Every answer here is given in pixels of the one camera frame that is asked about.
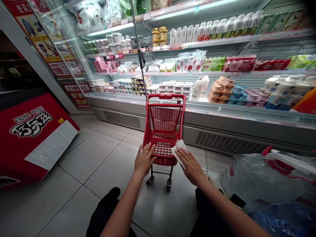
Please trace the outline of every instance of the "red handle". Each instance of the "red handle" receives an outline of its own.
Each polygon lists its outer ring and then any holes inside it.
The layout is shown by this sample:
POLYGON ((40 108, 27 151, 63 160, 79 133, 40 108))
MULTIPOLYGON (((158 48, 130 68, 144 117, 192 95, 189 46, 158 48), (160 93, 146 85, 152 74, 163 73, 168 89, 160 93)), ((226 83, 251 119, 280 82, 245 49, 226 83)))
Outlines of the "red handle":
POLYGON ((172 99, 173 97, 180 97, 184 99, 185 96, 183 94, 149 94, 148 100, 151 97, 158 97, 159 99, 172 99))

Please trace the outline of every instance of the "hand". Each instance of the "hand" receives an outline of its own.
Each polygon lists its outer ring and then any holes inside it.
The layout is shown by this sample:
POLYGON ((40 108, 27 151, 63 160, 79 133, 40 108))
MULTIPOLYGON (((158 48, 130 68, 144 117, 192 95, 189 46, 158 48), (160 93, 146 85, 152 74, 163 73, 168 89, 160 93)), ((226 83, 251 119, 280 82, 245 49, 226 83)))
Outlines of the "hand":
POLYGON ((187 152, 185 149, 180 148, 179 150, 175 150, 175 153, 180 158, 180 160, 182 161, 185 167, 184 169, 181 166, 185 176, 188 178, 188 180, 190 180, 190 182, 193 185, 199 187, 199 185, 202 182, 207 181, 203 173, 202 167, 197 162, 197 160, 195 159, 194 155, 191 152, 187 152))
POLYGON ((135 159, 134 173, 139 174, 142 178, 145 178, 148 174, 151 165, 154 163, 156 156, 151 159, 151 155, 155 149, 155 144, 152 145, 152 148, 149 150, 151 143, 148 143, 144 146, 142 150, 142 145, 138 149, 138 153, 135 159))

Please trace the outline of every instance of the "open cooler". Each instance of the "open cooler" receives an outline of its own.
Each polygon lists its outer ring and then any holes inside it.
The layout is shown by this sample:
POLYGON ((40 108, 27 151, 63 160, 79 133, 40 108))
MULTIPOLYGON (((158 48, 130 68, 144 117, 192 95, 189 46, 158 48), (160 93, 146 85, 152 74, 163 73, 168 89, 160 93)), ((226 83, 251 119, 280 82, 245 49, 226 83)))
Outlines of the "open cooler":
POLYGON ((273 94, 274 80, 267 81, 287 75, 286 81, 314 83, 308 77, 316 76, 316 38, 302 1, 27 3, 56 51, 66 56, 66 46, 71 49, 78 68, 66 66, 91 89, 78 88, 100 120, 144 131, 146 93, 179 93, 187 98, 187 144, 226 154, 261 153, 271 145, 314 155, 316 112, 309 101, 315 90, 308 98, 290 90, 273 94), (199 77, 204 88, 196 97, 199 77), (286 103, 288 95, 295 100, 286 103))

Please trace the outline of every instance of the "tile floor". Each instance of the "tile floor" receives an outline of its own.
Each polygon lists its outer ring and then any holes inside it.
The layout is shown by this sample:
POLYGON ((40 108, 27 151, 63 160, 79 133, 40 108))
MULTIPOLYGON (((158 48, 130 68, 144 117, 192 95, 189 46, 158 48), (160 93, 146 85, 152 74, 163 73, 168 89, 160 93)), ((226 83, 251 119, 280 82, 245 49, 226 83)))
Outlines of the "tile floor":
MULTIPOLYGON (((125 191, 144 133, 99 121, 93 115, 71 117, 80 131, 44 180, 0 193, 0 236, 84 237, 100 198, 114 186, 121 189, 121 195, 125 191)), ((217 186, 218 175, 235 162, 216 152, 192 146, 189 150, 217 186)), ((170 167, 154 169, 166 172, 170 167)), ((140 191, 133 230, 138 237, 189 236, 198 215, 196 187, 179 164, 173 169, 169 194, 168 177, 154 175, 153 185, 143 185, 140 191)))

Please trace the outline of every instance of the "red shopping cart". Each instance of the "red shopping cart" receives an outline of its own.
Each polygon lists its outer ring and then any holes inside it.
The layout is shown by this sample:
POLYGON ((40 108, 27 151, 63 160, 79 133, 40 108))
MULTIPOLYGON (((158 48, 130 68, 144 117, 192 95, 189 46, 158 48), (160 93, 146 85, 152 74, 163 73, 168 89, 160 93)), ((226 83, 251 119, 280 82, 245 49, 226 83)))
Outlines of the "red shopping cart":
POLYGON ((155 181, 153 173, 162 173, 169 175, 167 180, 167 192, 170 192, 172 180, 172 169, 177 164, 177 159, 171 151, 171 147, 175 146, 177 139, 182 138, 182 123, 185 109, 186 97, 182 94, 149 94, 146 102, 146 126, 143 141, 143 147, 151 142, 151 146, 156 145, 152 157, 157 156, 154 164, 171 166, 170 173, 153 171, 151 166, 151 176, 146 181, 146 185, 150 185, 155 181), (176 104, 149 104, 149 99, 158 97, 160 99, 172 99, 180 97, 176 104))

